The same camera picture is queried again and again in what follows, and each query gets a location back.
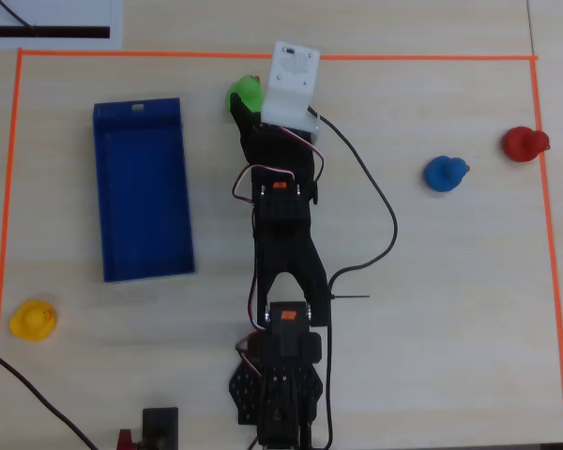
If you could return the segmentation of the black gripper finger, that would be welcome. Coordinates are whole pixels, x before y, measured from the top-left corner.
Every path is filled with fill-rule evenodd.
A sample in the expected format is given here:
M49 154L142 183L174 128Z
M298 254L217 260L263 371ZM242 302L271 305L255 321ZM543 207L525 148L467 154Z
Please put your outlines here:
M237 92L229 96L229 111L236 122L240 140L245 141L261 126L260 113L252 112Z

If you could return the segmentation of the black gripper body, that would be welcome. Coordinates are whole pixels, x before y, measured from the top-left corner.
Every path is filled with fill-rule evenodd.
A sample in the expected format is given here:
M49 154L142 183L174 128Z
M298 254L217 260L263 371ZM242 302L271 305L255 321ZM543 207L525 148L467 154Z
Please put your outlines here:
M287 175L305 186L309 199L318 203L320 173L315 172L315 158L320 152L309 140L288 128L249 120L240 123L240 145L248 162L240 178L251 169Z

